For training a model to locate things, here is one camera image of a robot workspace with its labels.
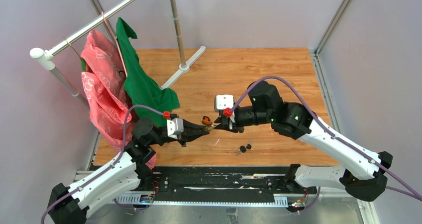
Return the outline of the orange black Opel padlock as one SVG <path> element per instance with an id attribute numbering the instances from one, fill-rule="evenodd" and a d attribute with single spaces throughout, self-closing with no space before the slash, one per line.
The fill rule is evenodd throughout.
<path id="1" fill-rule="evenodd" d="M 212 120 L 208 116 L 205 115 L 202 118 L 202 124 L 203 125 L 206 125 L 206 126 L 209 126 L 209 125 L 212 125 L 213 122 L 212 122 Z"/>

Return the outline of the black-headed key bunch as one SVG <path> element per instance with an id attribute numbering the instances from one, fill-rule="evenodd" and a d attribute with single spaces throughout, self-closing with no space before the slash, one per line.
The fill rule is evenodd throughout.
<path id="1" fill-rule="evenodd" d="M 234 151 L 234 153 L 236 154 L 236 155 L 240 155 L 240 154 L 242 154 L 242 153 L 245 153 L 245 152 L 247 152 L 248 150 L 250 150 L 252 148 L 252 139 L 250 139 L 249 140 L 249 142 L 246 144 L 246 145 L 242 145 L 242 146 L 240 146 L 238 149 L 236 149 L 235 151 Z"/>

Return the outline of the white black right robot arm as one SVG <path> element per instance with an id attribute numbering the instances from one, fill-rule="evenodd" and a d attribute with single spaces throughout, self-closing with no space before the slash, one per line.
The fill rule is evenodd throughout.
<path id="1" fill-rule="evenodd" d="M 217 129 L 242 133 L 247 126 L 270 124 L 279 135 L 312 145 L 338 162 L 337 166 L 290 165 L 282 181 L 287 191 L 336 188 L 367 202 L 385 191 L 388 182 L 385 171 L 393 160 L 390 153 L 377 153 L 354 143 L 303 104 L 283 101 L 276 86 L 268 82 L 251 86 L 248 96 L 251 105 L 247 107 L 236 106 L 232 95 L 215 97 Z"/>

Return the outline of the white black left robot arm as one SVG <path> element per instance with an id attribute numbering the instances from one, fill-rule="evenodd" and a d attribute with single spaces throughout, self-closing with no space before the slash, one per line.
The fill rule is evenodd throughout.
<path id="1" fill-rule="evenodd" d="M 208 135 L 213 128 L 173 114 L 161 127 L 150 119 L 140 119 L 132 131 L 132 140 L 109 163 L 69 186 L 60 183 L 53 188 L 47 214 L 56 224 L 84 224 L 121 194 L 137 188 L 146 191 L 152 186 L 153 172 L 147 163 L 156 153 L 152 149 L 154 144 L 162 146 L 176 141 L 186 146 L 187 142 Z"/>

